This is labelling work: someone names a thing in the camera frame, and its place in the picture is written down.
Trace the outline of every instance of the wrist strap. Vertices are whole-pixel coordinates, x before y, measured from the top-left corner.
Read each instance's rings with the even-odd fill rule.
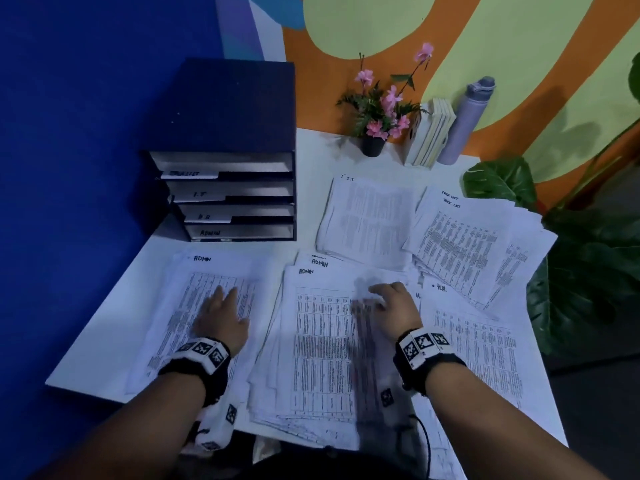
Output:
[[[455,355],[453,347],[440,332],[417,328],[405,332],[396,342],[394,364],[406,390],[414,389],[422,395],[427,395],[424,386],[427,376],[442,362],[467,366]]]
[[[189,340],[178,348],[158,375],[178,372],[197,376],[205,387],[204,406],[216,404],[227,389],[227,370],[231,354],[224,343],[209,337]]]

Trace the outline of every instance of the person's right arm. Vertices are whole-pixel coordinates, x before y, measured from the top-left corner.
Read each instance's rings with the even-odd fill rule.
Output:
[[[376,316],[395,343],[422,320],[402,283],[375,285],[384,306]],[[457,363],[440,363],[426,391],[469,479],[606,480],[606,476],[540,428]]]

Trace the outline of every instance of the person's left arm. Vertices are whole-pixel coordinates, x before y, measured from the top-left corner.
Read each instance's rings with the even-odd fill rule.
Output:
[[[248,336],[248,321],[237,319],[236,300],[235,288],[223,299],[218,287],[195,325],[197,335],[224,343],[231,356],[240,352]],[[163,478],[184,446],[205,393],[202,379],[195,375],[168,372],[159,376],[78,448],[32,478]]]

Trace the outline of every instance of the white desk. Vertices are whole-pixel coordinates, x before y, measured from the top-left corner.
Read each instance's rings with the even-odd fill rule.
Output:
[[[347,137],[298,129],[297,138],[297,242],[191,243],[185,241],[177,220],[168,216],[94,313],[46,384],[119,403],[126,403],[133,397],[125,394],[129,368],[145,338],[164,268],[177,252],[199,248],[271,254],[276,263],[269,270],[270,303],[273,305],[284,266],[293,262],[299,249],[315,249],[317,229],[334,175],[345,173],[370,177],[389,184],[414,187],[419,192],[428,184],[435,184],[445,191],[460,193],[460,177],[479,161],[475,157],[462,156],[455,165],[436,163],[430,171],[405,168],[393,144],[385,145],[379,157],[368,158]],[[271,308],[265,310],[262,319],[268,321]],[[236,429],[307,444],[274,428],[251,423],[246,409],[239,412]]]

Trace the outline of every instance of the hand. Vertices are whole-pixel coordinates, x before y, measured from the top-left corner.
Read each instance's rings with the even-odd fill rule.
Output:
[[[422,328],[420,313],[411,294],[400,282],[380,283],[369,287],[369,292],[380,295],[385,304],[377,304],[374,316],[380,327],[394,343],[405,331]]]
[[[213,295],[205,300],[193,324],[193,332],[199,337],[210,337],[224,343],[229,347],[231,357],[234,357],[249,338],[249,319],[238,321],[237,288],[231,288],[226,298],[224,295],[222,286],[218,286]]]

